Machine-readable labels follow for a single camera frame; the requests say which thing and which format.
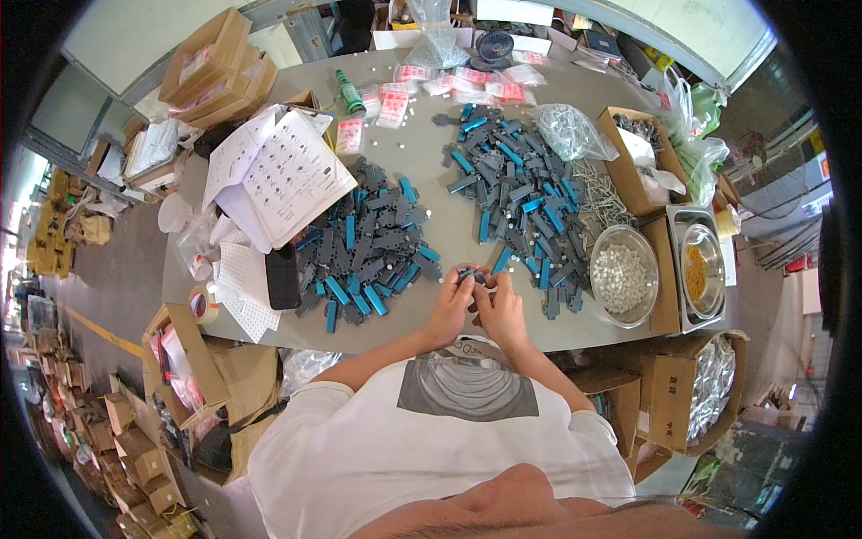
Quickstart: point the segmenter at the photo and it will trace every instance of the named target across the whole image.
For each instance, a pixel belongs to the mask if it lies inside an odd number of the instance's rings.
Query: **small fan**
[[[491,30],[480,35],[476,40],[478,57],[470,58],[470,67],[477,71],[499,71],[512,67],[507,56],[515,48],[515,40],[508,32]]]

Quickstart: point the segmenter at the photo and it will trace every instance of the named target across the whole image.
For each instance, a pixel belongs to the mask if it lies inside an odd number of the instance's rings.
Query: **green bottle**
[[[341,99],[344,99],[344,103],[347,105],[347,112],[350,114],[365,112],[365,105],[362,104],[362,97],[356,91],[356,86],[347,80],[341,69],[335,70],[335,76],[338,77],[338,84],[340,85],[338,92],[341,94]]]

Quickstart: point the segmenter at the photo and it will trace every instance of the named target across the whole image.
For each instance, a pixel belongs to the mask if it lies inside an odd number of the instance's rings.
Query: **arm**
[[[487,276],[490,288],[497,287],[493,295],[482,286],[473,288],[476,303],[470,311],[478,311],[474,325],[484,328],[512,362],[515,371],[528,376],[552,392],[559,394],[572,412],[596,411],[592,402],[560,371],[527,337],[527,324],[521,296],[512,290],[512,278],[508,273]]]
[[[467,303],[476,283],[473,277],[458,284],[458,268],[478,264],[461,264],[449,270],[440,287],[431,317],[425,326],[412,335],[384,344],[352,358],[343,360],[315,376],[312,382],[338,382],[359,391],[380,369],[452,344],[464,327]]]

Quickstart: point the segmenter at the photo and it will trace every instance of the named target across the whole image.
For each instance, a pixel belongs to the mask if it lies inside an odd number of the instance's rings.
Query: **yellow floor line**
[[[130,354],[135,355],[137,357],[141,357],[141,353],[143,352],[143,348],[141,348],[140,344],[134,344],[133,342],[129,342],[129,341],[127,341],[121,337],[118,337],[118,336],[114,335],[113,333],[111,333],[110,331],[108,331],[107,329],[105,329],[101,326],[98,326],[98,325],[94,324],[93,322],[87,320],[86,318],[82,317],[75,310],[70,309],[69,307],[63,305],[61,302],[58,301],[56,303],[57,303],[58,307],[60,307],[61,309],[65,310],[67,313],[69,313],[70,317],[81,322],[84,326],[86,326],[88,329],[93,331],[96,335],[99,335],[100,337],[102,337],[105,341],[112,342],[116,346],[125,350],[126,352],[129,352]]]

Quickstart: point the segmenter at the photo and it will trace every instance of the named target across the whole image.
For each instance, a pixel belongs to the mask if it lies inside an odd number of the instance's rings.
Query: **white plastic bag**
[[[612,161],[620,156],[590,118],[570,104],[539,105],[530,110],[530,116],[547,145],[563,161],[584,158]]]
[[[343,355],[339,352],[281,348],[278,356],[284,366],[284,377],[281,381],[280,397],[288,398],[315,376],[341,361]]]
[[[702,208],[712,204],[718,177],[712,172],[713,163],[723,162],[730,150],[722,139],[709,137],[702,141],[688,141],[675,146],[679,164],[685,172],[685,182],[691,193],[691,202]]]
[[[455,28],[449,22],[450,0],[409,0],[408,6],[422,35],[405,64],[449,69],[470,60],[470,54],[455,44]]]

